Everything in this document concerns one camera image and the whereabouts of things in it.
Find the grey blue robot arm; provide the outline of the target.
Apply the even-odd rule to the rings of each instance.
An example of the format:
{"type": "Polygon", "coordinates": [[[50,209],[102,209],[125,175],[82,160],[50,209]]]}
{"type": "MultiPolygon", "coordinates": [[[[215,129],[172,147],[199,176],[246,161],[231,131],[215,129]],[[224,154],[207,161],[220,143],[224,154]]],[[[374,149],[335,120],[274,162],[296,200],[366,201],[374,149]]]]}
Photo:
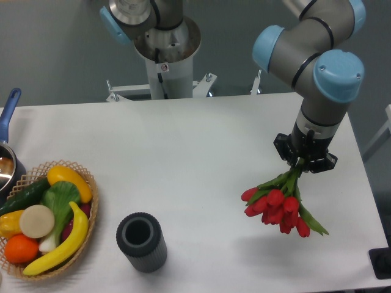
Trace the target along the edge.
{"type": "Polygon", "coordinates": [[[286,1],[298,24],[267,27],[256,39],[252,57],[267,73],[289,85],[303,99],[291,134],[274,145],[290,166],[311,173],[332,170],[328,150],[365,76],[362,61],[339,45],[366,20],[362,1],[286,1]]]}

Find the second grey blue robot arm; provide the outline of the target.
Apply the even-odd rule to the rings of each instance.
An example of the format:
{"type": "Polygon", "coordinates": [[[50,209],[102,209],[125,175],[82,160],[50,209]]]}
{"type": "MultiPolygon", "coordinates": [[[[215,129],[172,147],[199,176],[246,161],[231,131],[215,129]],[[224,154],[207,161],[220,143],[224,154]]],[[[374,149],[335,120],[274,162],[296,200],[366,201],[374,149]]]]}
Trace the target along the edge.
{"type": "Polygon", "coordinates": [[[127,45],[150,29],[171,31],[183,22],[182,1],[109,1],[100,18],[110,36],[127,45]]]}

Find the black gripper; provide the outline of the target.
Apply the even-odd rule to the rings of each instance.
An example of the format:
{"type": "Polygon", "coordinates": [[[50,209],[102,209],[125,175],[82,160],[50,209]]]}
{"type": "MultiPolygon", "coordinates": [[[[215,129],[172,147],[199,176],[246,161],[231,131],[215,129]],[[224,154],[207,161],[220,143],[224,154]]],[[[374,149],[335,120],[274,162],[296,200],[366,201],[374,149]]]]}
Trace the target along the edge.
{"type": "Polygon", "coordinates": [[[290,167],[301,166],[303,172],[321,173],[334,169],[338,157],[331,154],[328,146],[331,138],[316,139],[314,130],[304,134],[293,129],[289,135],[279,133],[273,144],[283,161],[290,167]]]}

